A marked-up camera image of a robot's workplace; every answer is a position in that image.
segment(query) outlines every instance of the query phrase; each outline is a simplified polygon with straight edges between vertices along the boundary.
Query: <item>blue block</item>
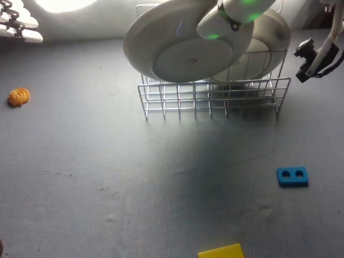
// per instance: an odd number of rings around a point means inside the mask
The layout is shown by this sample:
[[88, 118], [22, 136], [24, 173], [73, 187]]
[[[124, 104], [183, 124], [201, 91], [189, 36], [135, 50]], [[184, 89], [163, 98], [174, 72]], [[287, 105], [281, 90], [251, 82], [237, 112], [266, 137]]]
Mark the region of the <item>blue block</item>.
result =
[[308, 174], [305, 167], [278, 168], [276, 172], [281, 187], [308, 186]]

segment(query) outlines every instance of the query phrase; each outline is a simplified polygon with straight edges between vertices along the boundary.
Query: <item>gray table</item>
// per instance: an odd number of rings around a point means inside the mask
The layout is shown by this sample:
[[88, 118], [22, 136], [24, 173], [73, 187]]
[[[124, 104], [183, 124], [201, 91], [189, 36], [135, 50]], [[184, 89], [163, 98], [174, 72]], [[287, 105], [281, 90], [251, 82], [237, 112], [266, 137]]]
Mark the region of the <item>gray table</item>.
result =
[[[247, 258], [344, 256], [344, 72], [301, 84], [294, 33], [275, 117], [151, 116], [122, 41], [1, 54], [0, 238], [15, 257], [197, 257], [241, 243]], [[31, 101], [11, 109], [11, 89]], [[277, 167], [310, 187], [281, 189]]]

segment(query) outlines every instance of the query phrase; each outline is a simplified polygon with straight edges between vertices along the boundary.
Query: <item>round hole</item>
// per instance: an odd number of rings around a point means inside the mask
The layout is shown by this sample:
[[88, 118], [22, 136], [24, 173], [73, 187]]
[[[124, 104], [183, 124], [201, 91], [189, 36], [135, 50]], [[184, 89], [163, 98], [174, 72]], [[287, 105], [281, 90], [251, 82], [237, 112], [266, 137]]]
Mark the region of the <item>round hole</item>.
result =
[[282, 172], [282, 176], [285, 177], [285, 178], [289, 178], [290, 177], [289, 171], [283, 171]]
[[303, 177], [303, 172], [301, 170], [298, 170], [298, 171], [295, 172], [295, 175], [297, 177]]

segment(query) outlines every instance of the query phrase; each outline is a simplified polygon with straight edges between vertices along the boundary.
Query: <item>metal wire rack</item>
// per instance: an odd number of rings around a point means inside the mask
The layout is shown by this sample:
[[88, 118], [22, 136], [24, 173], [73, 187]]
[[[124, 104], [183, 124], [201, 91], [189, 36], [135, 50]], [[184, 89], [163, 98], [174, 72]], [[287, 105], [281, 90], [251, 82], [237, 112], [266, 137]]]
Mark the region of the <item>metal wire rack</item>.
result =
[[[140, 9], [149, 9], [156, 5], [137, 5], [137, 15], [140, 15]], [[283, 0], [281, 0], [278, 13], [281, 13], [282, 6]], [[230, 110], [239, 109], [241, 114], [244, 114], [247, 109], [252, 108], [273, 108], [276, 118], [278, 118], [291, 78], [281, 78], [287, 50], [276, 52], [284, 54], [279, 69], [275, 69], [267, 76], [263, 76], [264, 71], [262, 71], [258, 80], [229, 81], [230, 68], [225, 82], [209, 78], [190, 83], [168, 83], [155, 81], [141, 75], [142, 84], [138, 85], [138, 92], [146, 119], [151, 112], [161, 112], [165, 119], [166, 112], [177, 111], [180, 119], [181, 112], [191, 111], [195, 114], [196, 119], [199, 111], [208, 111], [212, 117], [213, 112], [218, 110], [224, 111], [224, 114], [228, 116]], [[249, 61], [252, 56], [262, 53], [265, 53], [266, 57], [271, 51], [244, 53], [248, 58], [245, 78], [247, 78]]]

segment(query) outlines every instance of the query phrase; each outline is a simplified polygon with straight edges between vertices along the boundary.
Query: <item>background wall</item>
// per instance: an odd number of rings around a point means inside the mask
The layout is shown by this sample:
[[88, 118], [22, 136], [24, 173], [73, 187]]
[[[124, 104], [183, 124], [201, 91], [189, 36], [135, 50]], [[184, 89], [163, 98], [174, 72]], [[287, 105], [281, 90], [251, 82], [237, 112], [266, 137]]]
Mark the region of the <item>background wall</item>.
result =
[[[26, 8], [39, 22], [45, 41], [122, 38], [136, 18], [138, 4], [164, 0], [98, 0], [80, 10], [50, 13], [35, 0], [24, 0]], [[280, 0], [273, 6], [278, 10]], [[282, 15], [292, 30], [304, 28], [323, 10], [319, 0], [285, 0]]]

